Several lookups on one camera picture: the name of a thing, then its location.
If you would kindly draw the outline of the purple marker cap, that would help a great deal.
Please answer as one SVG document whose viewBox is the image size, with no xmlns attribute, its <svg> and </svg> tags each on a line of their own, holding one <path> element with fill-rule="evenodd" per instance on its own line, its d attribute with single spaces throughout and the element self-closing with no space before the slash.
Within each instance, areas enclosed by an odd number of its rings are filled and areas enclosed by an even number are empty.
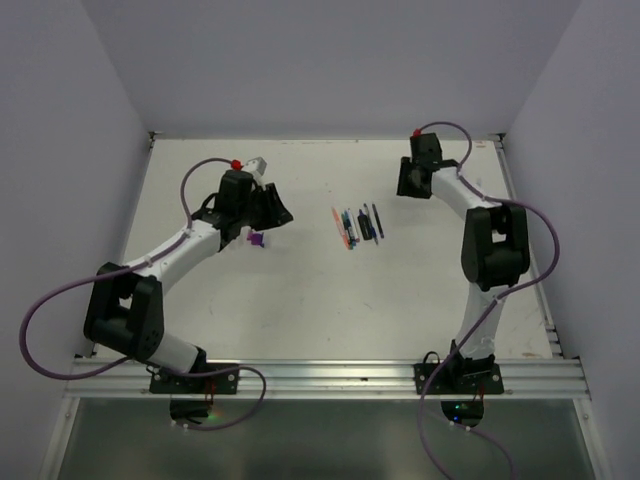
<svg viewBox="0 0 640 480">
<path fill-rule="evenodd" d="M 256 232 L 256 231 L 253 231 L 252 233 L 253 233 L 253 236 L 252 236 L 252 240 L 250 241 L 250 244 L 252 246 L 264 248 L 265 247 L 264 233 Z"/>
</svg>

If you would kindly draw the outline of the dark blue gel pen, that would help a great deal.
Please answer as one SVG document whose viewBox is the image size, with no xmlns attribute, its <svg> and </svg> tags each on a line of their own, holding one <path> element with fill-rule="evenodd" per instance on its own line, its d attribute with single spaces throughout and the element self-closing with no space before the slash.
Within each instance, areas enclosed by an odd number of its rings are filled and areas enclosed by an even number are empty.
<svg viewBox="0 0 640 480">
<path fill-rule="evenodd" d="M 378 212 L 378 209 L 377 209 L 377 206 L 376 206 L 375 203 L 372 203 L 372 209 L 373 209 L 373 213 L 374 213 L 376 226 L 378 228 L 379 237 L 381 239 L 384 239 L 385 238 L 385 234 L 384 234 L 384 230 L 383 230 L 383 227 L 382 227 L 382 224 L 381 224 L 381 219 L 380 219 L 380 216 L 379 216 L 379 212 Z"/>
</svg>

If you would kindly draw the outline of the purple capped black marker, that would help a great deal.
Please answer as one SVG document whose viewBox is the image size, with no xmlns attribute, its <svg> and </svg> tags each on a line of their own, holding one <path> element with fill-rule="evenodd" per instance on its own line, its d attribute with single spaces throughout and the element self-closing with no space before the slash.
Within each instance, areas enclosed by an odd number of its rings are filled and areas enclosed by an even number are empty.
<svg viewBox="0 0 640 480">
<path fill-rule="evenodd" d="M 358 212 L 357 216 L 358 224 L 361 231 L 362 239 L 365 241 L 369 241 L 373 239 L 373 234 L 371 230 L 371 223 L 369 217 L 362 210 Z"/>
</svg>

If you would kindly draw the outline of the blue ballpoint pen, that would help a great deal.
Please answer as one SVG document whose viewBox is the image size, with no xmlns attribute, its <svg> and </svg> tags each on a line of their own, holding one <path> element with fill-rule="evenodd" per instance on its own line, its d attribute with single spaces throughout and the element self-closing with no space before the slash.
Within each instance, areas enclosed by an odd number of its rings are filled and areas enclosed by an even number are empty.
<svg viewBox="0 0 640 480">
<path fill-rule="evenodd" d="M 371 216 L 371 213 L 370 213 L 370 210 L 369 210 L 369 207 L 368 207 L 367 203 L 363 203 L 363 208 L 364 208 L 365 215 L 367 217 L 368 230 L 370 232 L 370 235 L 371 235 L 375 245 L 379 245 L 378 236 L 377 236 L 377 233 L 376 233 L 376 230 L 375 230 L 375 227 L 374 227 L 374 224 L 373 224 L 372 216 Z"/>
</svg>

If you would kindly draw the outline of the pink capped white marker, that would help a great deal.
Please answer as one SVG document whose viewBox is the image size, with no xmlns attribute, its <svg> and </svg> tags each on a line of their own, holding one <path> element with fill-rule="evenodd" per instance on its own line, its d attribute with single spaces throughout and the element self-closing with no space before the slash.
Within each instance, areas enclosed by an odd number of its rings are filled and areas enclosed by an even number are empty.
<svg viewBox="0 0 640 480">
<path fill-rule="evenodd" d="M 359 230 L 358 230 L 358 222 L 357 222 L 356 217 L 353 214 L 353 211 L 351 210 L 351 208 L 347 209 L 347 213 L 349 215 L 349 219 L 350 219 L 350 222 L 351 222 L 351 230 L 353 232 L 355 242 L 359 243 L 360 242 L 360 234 L 359 234 Z"/>
</svg>

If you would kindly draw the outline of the orange clear pen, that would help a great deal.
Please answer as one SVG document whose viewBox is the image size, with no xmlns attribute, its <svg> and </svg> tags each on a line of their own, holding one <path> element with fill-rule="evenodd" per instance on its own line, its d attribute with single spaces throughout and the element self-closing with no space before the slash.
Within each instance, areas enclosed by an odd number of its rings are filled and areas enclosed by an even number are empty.
<svg viewBox="0 0 640 480">
<path fill-rule="evenodd" d="M 345 247 L 347 248 L 347 250 L 351 250 L 351 243 L 349 241 L 349 238 L 347 236 L 347 233 L 344 229 L 344 225 L 343 225 L 343 221 L 341 216 L 339 215 L 339 213 L 337 212 L 337 210 L 334 207 L 331 207 L 331 212 L 336 224 L 336 227 L 338 229 L 338 232 L 341 236 L 341 239 L 345 245 Z"/>
</svg>

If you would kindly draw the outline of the green gel pen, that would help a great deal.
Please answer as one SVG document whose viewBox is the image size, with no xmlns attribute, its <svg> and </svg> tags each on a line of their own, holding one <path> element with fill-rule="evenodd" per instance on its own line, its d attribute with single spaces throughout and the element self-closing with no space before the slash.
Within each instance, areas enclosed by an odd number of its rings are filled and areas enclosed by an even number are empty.
<svg viewBox="0 0 640 480">
<path fill-rule="evenodd" d="M 348 224 L 348 220 L 347 220 L 345 211 L 342 212 L 343 225 L 344 225 L 344 229 L 345 229 L 348 241 L 349 241 L 350 248 L 354 249 L 356 245 L 353 244 L 353 239 L 352 239 L 352 237 L 350 235 L 350 232 L 349 232 L 349 224 Z"/>
</svg>

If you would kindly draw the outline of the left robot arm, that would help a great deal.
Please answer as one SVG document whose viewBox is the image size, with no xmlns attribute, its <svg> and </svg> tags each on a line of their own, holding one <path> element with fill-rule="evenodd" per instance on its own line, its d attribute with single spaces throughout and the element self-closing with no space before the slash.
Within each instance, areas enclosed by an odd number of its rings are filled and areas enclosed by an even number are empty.
<svg viewBox="0 0 640 480">
<path fill-rule="evenodd" d="M 187 214 L 173 237 L 131 265 L 104 264 L 94 283 L 84 336 L 146 365 L 172 372 L 185 392 L 208 379 L 206 353 L 165 331 L 164 296 L 203 261 L 236 240 L 243 229 L 262 232 L 293 221 L 277 188 L 263 180 L 266 165 L 255 158 L 227 170 L 213 195 Z"/>
</svg>

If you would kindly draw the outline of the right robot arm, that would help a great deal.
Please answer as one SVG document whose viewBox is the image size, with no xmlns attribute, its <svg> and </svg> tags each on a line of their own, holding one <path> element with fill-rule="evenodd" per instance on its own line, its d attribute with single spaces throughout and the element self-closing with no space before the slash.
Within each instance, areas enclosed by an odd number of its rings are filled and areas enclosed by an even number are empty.
<svg viewBox="0 0 640 480">
<path fill-rule="evenodd" d="M 463 221 L 460 261 L 469 284 L 464 318 L 445 369 L 451 389 L 468 392 L 481 380 L 479 365 L 494 359 L 503 307 L 499 296 L 516 286 L 530 268 L 524 208 L 490 199 L 463 176 L 461 164 L 443 157 L 434 133 L 414 131 L 411 155 L 400 160 L 396 194 L 444 202 Z"/>
</svg>

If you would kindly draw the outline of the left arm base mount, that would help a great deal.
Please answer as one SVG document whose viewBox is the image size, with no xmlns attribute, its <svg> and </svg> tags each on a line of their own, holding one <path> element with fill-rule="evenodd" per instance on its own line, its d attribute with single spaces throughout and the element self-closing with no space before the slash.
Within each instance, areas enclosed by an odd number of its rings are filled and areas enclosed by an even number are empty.
<svg viewBox="0 0 640 480">
<path fill-rule="evenodd" d="M 152 374 L 149 392 L 170 397 L 172 420 L 202 425 L 215 417 L 214 401 L 217 396 L 237 393 L 239 365 L 207 362 L 196 366 L 194 373 L 205 373 L 205 376 L 179 376 L 165 368 L 158 369 Z"/>
</svg>

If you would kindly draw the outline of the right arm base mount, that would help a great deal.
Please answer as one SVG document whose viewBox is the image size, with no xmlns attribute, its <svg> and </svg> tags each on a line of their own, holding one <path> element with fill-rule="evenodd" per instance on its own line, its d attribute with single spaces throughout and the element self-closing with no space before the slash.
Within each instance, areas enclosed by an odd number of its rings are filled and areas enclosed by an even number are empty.
<svg viewBox="0 0 640 480">
<path fill-rule="evenodd" d="M 414 384 L 417 394 L 431 381 L 428 395 L 468 396 L 467 400 L 442 400 L 441 410 L 455 424 L 469 428 L 477 427 L 485 413 L 484 397 L 505 393 L 500 366 L 495 355 L 481 359 L 463 357 L 458 353 L 438 373 L 441 359 L 435 351 L 429 351 L 423 359 L 414 363 Z"/>
</svg>

